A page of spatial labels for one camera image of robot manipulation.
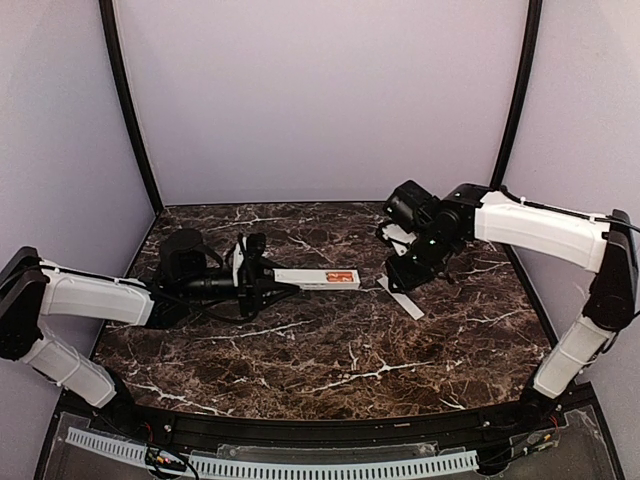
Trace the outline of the white remote control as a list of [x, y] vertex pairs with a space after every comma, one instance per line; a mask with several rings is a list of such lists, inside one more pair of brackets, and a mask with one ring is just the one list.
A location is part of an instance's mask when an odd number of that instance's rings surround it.
[[360, 288], [360, 276], [357, 270], [352, 271], [354, 274], [354, 283], [329, 283], [327, 282], [326, 273], [328, 271], [341, 271], [337, 269], [279, 269], [273, 270], [274, 280], [277, 282], [290, 283], [298, 285], [301, 290], [326, 290], [326, 291], [343, 291], [358, 290]]

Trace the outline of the white battery cover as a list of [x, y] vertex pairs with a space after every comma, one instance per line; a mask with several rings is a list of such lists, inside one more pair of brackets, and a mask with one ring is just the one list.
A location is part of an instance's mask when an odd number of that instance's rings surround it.
[[405, 294], [394, 293], [386, 276], [381, 276], [377, 283], [393, 298], [393, 300], [414, 320], [424, 317], [424, 312]]

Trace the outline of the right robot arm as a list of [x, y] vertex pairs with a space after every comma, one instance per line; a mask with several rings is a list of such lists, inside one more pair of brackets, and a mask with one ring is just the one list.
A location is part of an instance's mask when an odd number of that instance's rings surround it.
[[465, 183], [444, 198], [412, 180], [383, 206], [376, 231], [392, 254], [385, 261], [388, 286], [406, 293], [444, 274], [449, 260], [474, 241], [520, 247], [567, 261], [593, 273], [581, 312], [535, 371], [526, 394], [556, 400], [639, 313], [638, 227], [622, 210], [583, 213], [533, 202]]

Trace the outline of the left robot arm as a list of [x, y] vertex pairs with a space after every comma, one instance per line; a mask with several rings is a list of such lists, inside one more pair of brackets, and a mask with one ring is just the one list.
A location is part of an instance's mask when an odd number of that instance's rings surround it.
[[264, 258], [262, 234], [240, 235], [220, 256], [195, 229], [173, 232], [159, 248], [148, 280], [114, 278], [64, 268], [22, 247], [1, 271], [1, 356], [21, 361], [90, 406], [106, 411], [133, 399], [118, 375], [93, 363], [38, 324], [43, 316], [69, 315], [169, 329], [191, 313], [234, 301], [236, 325], [300, 291], [277, 280], [277, 264]]

